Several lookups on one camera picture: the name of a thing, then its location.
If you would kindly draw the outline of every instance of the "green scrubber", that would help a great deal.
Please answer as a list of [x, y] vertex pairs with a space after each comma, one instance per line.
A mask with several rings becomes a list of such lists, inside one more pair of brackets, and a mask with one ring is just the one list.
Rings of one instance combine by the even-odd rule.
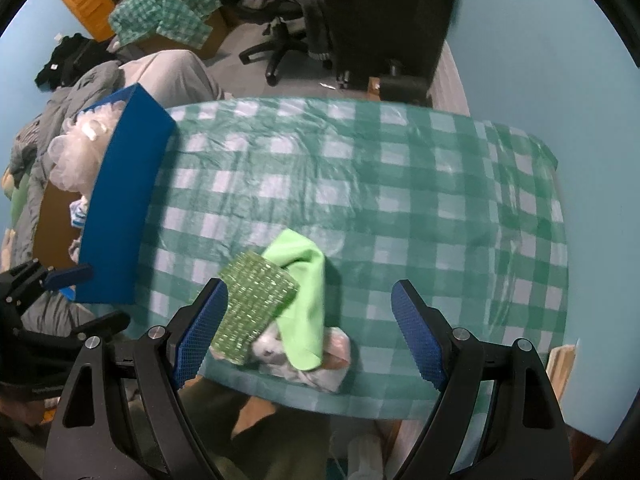
[[247, 251], [220, 271], [228, 307], [211, 342], [215, 353], [236, 365], [247, 362], [250, 346], [296, 297], [298, 283], [286, 270]]

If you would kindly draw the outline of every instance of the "green checkered tablecloth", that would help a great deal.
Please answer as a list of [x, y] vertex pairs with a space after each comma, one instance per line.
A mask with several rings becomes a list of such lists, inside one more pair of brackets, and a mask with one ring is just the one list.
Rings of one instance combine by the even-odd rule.
[[[390, 307], [408, 278], [453, 326], [504, 344], [562, 343], [567, 250], [556, 160], [514, 128], [428, 108], [243, 99], [174, 108], [140, 252], [135, 330], [164, 323], [236, 254], [285, 228], [324, 252], [326, 325], [353, 342], [338, 394], [208, 356], [204, 375], [289, 406], [425, 418]], [[488, 394], [476, 412], [486, 410]]]
[[204, 21], [221, 6], [220, 0], [122, 0], [109, 24], [123, 46], [160, 34], [202, 48], [213, 30]]

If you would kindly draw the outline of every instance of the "cardboard box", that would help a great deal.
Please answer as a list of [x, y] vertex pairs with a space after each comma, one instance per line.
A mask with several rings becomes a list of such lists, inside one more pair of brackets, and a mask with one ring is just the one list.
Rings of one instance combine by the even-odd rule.
[[367, 88], [367, 99], [369, 101], [380, 101], [380, 78], [370, 77]]
[[222, 13], [222, 17], [226, 23], [226, 28], [229, 32], [234, 30], [238, 25], [242, 25], [244, 23], [244, 21], [241, 20], [233, 10], [233, 7], [222, 6], [220, 7], [220, 13]]
[[213, 27], [211, 35], [201, 49], [191, 48], [183, 43], [170, 40], [164, 36], [155, 35], [147, 40], [137, 41], [136, 45], [142, 49], [145, 54], [155, 54], [162, 50], [191, 50], [200, 59], [211, 59], [218, 53], [218, 49], [228, 35], [228, 27], [226, 21], [220, 12], [215, 10], [211, 16], [205, 21], [207, 25]]
[[[82, 230], [79, 264], [90, 264], [91, 280], [62, 290], [78, 303], [134, 303], [138, 254], [158, 169], [175, 121], [139, 84], [89, 107], [125, 101], [104, 155]], [[45, 189], [33, 256], [44, 266], [68, 269], [68, 247], [79, 237], [71, 227], [69, 204], [78, 193]]]

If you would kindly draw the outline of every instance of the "office chair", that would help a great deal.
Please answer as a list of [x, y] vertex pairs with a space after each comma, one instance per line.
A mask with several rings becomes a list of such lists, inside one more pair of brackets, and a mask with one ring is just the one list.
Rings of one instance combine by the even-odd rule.
[[[273, 51], [267, 65], [265, 78], [269, 86], [276, 86], [278, 83], [276, 70], [284, 55], [289, 50], [296, 50], [304, 54], [308, 52], [307, 44], [301, 41], [306, 36], [306, 30], [290, 33], [285, 23], [302, 18], [302, 8], [298, 4], [286, 0], [276, 0], [261, 10], [242, 6], [239, 0], [223, 0], [223, 2], [231, 4], [238, 17], [244, 22], [257, 23], [258, 25], [269, 24], [263, 35], [271, 33], [271, 39], [242, 51], [239, 57], [242, 64], [246, 65], [252, 62], [251, 56]], [[333, 65], [330, 59], [326, 59], [322, 62], [322, 66], [330, 70]]]

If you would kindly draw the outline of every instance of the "green cloth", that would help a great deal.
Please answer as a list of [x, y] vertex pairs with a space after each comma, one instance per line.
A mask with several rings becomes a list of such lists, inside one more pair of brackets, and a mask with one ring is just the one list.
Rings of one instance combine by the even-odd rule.
[[11, 227], [15, 228], [18, 223], [18, 218], [22, 214], [24, 205], [27, 203], [27, 196], [29, 194], [29, 177], [31, 176], [31, 166], [27, 168], [20, 180], [20, 187], [15, 187], [14, 192], [11, 195]]
[[251, 251], [220, 271], [228, 306], [211, 347], [227, 361], [245, 364], [251, 343], [292, 301], [298, 284], [284, 270]]
[[[556, 160], [515, 128], [403, 104], [257, 98], [169, 110], [177, 122], [140, 246], [131, 336], [166, 323], [235, 254], [285, 228], [325, 257], [324, 319], [351, 339], [340, 392], [207, 357], [213, 380], [279, 404], [423, 418], [423, 381], [390, 306], [411, 280], [453, 326], [562, 344], [568, 267]], [[103, 310], [90, 306], [100, 314]], [[476, 412], [486, 412], [482, 388]]]
[[324, 254], [309, 238], [285, 229], [262, 257], [287, 269], [299, 285], [295, 299], [276, 318], [289, 362], [298, 370], [318, 368], [324, 339]]
[[122, 46], [160, 34], [202, 48], [213, 30], [204, 21], [221, 6], [220, 0], [122, 0], [109, 24]]

